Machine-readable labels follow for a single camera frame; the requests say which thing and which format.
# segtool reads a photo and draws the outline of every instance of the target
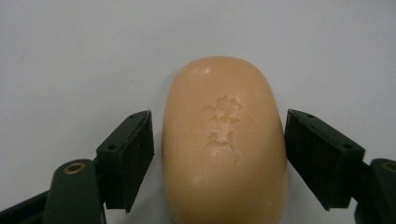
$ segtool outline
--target white surface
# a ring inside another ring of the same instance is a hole
[[[0,210],[50,187],[67,161],[93,159],[128,115],[150,108],[156,156],[132,213],[108,223],[171,223],[161,132],[170,83],[186,63],[230,55],[288,108],[314,114],[396,160],[396,2],[1,1]],[[354,223],[324,211],[289,166],[282,223]]]

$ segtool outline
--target soap bar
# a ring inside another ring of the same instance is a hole
[[[176,224],[279,223],[285,140],[258,68],[217,56],[175,77],[163,119],[163,181]]]

